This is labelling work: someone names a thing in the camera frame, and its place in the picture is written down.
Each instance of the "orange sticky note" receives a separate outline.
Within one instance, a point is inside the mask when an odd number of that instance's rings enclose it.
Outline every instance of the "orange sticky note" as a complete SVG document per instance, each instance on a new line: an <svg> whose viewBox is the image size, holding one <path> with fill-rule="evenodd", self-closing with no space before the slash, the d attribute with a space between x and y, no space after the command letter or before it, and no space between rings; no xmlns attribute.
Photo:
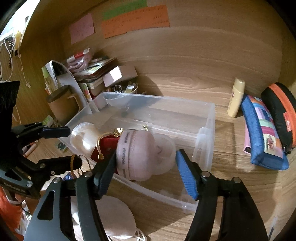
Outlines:
<svg viewBox="0 0 296 241"><path fill-rule="evenodd" d="M103 21L101 24L105 39L128 31L169 26L166 5L137 9Z"/></svg>

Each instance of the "orange fabric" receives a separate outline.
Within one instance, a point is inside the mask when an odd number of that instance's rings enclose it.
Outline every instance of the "orange fabric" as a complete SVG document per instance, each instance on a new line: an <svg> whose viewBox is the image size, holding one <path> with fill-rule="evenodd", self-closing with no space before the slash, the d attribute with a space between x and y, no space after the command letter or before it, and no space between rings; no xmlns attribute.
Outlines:
<svg viewBox="0 0 296 241"><path fill-rule="evenodd" d="M283 104L285 110L288 112L290 118L290 123L292 127L292 136L293 136L293 147L296 147L296 113L294 110L294 107L292 106L289 98L286 96L286 94L282 91L282 89L275 83L268 86L279 98L281 103Z"/></svg>
<svg viewBox="0 0 296 241"><path fill-rule="evenodd" d="M15 206L9 203L3 189L0 187L0 215L6 222L9 229L15 233L15 229L18 228L22 217L22 209L20 206ZM23 240L24 237L15 234L19 240Z"/></svg>

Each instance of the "red label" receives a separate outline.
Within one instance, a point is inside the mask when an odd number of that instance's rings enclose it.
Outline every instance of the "red label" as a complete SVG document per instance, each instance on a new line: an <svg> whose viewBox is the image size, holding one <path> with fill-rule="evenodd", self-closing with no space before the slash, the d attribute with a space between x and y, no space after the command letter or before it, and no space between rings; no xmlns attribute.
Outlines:
<svg viewBox="0 0 296 241"><path fill-rule="evenodd" d="M291 122L290 122L290 118L289 118L289 114L288 112L285 112L284 113L284 118L285 118L285 121L286 121L286 126L287 126L287 131L291 131L292 128L291 128Z"/></svg>

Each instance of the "metal screw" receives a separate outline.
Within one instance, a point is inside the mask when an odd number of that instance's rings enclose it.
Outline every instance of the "metal screw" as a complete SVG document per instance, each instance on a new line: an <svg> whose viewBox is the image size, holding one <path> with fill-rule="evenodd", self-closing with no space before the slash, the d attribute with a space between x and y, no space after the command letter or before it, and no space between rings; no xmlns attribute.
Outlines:
<svg viewBox="0 0 296 241"><path fill-rule="evenodd" d="M202 172L202 176L203 176L203 177L209 177L209 176L210 176L210 173L207 172L207 171L203 171L203 172Z"/></svg>
<svg viewBox="0 0 296 241"><path fill-rule="evenodd" d="M233 178L233 181L234 181L235 183L240 183L240 182L241 182L241 179L240 179L239 177L234 177L234 178Z"/></svg>
<svg viewBox="0 0 296 241"><path fill-rule="evenodd" d="M27 181L27 187L32 187L33 186L33 182L32 181Z"/></svg>
<svg viewBox="0 0 296 241"><path fill-rule="evenodd" d="M91 177L92 176L92 171L88 171L84 174L85 177Z"/></svg>
<svg viewBox="0 0 296 241"><path fill-rule="evenodd" d="M61 177L55 177L54 180L53 180L53 182L54 183L59 183L61 180L62 180Z"/></svg>

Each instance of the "pink sticky note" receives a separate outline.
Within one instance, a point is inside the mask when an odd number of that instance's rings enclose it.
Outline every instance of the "pink sticky note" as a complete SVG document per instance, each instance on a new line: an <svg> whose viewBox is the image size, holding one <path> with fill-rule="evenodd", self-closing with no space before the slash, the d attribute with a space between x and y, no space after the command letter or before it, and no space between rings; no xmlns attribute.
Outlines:
<svg viewBox="0 0 296 241"><path fill-rule="evenodd" d="M91 13L71 24L69 30L71 34L71 44L77 43L87 36L94 34L94 22Z"/></svg>

